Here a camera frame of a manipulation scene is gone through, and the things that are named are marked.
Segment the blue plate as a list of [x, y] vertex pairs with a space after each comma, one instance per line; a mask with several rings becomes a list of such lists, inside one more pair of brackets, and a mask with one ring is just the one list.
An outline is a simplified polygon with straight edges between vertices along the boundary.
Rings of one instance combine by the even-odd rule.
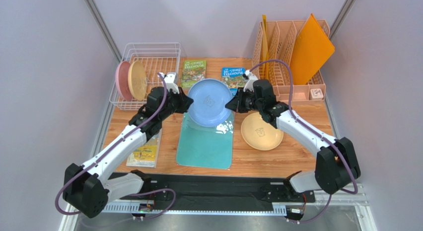
[[195, 83], [188, 96], [194, 101], [188, 109], [188, 114], [192, 121], [200, 126], [217, 126], [232, 114], [232, 111], [225, 107], [233, 98], [232, 93], [217, 79], [206, 78]]

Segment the yellow plate with bear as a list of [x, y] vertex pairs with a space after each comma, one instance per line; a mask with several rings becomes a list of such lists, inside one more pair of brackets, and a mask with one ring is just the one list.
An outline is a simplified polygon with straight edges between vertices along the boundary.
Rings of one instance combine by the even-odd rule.
[[144, 100], [147, 88], [146, 72], [140, 61], [131, 63], [128, 73], [128, 85], [134, 99], [138, 101]]

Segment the yellow book near left arm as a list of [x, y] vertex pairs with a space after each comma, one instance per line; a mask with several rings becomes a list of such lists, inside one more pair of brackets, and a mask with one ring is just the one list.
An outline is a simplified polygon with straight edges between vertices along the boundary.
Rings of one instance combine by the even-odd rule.
[[156, 168], [161, 143], [162, 130], [154, 135], [145, 145], [130, 154], [126, 166]]

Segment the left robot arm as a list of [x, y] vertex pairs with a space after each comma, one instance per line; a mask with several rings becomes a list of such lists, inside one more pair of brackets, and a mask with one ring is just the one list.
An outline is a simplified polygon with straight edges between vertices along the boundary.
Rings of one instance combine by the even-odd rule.
[[135, 149], [162, 129], [165, 119], [174, 113], [187, 112], [193, 102], [181, 87], [154, 87], [146, 103], [111, 144], [82, 165], [72, 163], [66, 168], [64, 186], [57, 197], [75, 207], [75, 214], [94, 218], [108, 203], [140, 192], [149, 182], [141, 171], [134, 170], [114, 179], [110, 176]]

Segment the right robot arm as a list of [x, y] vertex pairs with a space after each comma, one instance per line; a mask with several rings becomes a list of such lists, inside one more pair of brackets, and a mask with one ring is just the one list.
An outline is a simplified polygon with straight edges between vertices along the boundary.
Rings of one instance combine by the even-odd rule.
[[225, 107], [237, 113], [259, 112], [264, 122], [289, 134], [315, 156], [314, 171], [299, 171], [284, 180], [290, 192], [323, 190], [332, 195], [341, 190], [358, 193], [356, 179], [361, 171], [352, 141], [327, 135], [302, 119], [290, 103], [277, 101], [268, 80], [254, 81], [252, 89], [238, 88]]

